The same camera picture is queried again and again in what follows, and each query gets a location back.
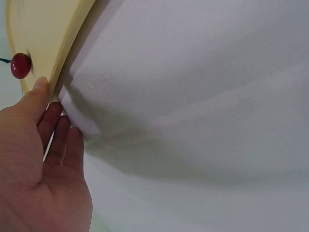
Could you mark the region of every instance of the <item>white wall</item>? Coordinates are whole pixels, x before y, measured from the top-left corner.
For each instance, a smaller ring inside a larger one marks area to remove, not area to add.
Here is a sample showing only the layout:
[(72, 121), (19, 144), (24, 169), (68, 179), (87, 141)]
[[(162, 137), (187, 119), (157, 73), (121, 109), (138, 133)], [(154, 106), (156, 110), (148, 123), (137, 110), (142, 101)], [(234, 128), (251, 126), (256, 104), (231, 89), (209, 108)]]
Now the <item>white wall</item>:
[[(11, 58), (5, 33), (5, 0), (0, 0), (0, 58)], [(10, 65), (0, 62), (0, 109), (15, 104), (22, 96), (19, 82), (12, 76)]]

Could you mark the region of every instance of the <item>hand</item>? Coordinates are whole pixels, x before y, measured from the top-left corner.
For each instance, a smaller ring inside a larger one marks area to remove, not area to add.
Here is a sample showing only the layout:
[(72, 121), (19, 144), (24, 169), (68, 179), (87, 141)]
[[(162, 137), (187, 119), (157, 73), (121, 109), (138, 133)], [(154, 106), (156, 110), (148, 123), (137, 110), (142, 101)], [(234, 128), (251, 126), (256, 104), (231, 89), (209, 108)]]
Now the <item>hand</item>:
[(0, 231), (89, 231), (83, 138), (60, 116), (62, 106), (46, 110), (48, 102), (47, 80), (40, 78), (19, 103), (0, 111)]

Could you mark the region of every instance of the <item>white cloth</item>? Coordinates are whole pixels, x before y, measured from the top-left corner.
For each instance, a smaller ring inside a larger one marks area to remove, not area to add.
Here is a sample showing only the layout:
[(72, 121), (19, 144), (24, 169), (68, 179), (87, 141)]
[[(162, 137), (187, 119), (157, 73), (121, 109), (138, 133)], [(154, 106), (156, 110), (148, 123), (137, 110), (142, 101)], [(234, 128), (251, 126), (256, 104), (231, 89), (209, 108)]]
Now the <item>white cloth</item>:
[(58, 88), (112, 232), (308, 231), (308, 9), (97, 1)]

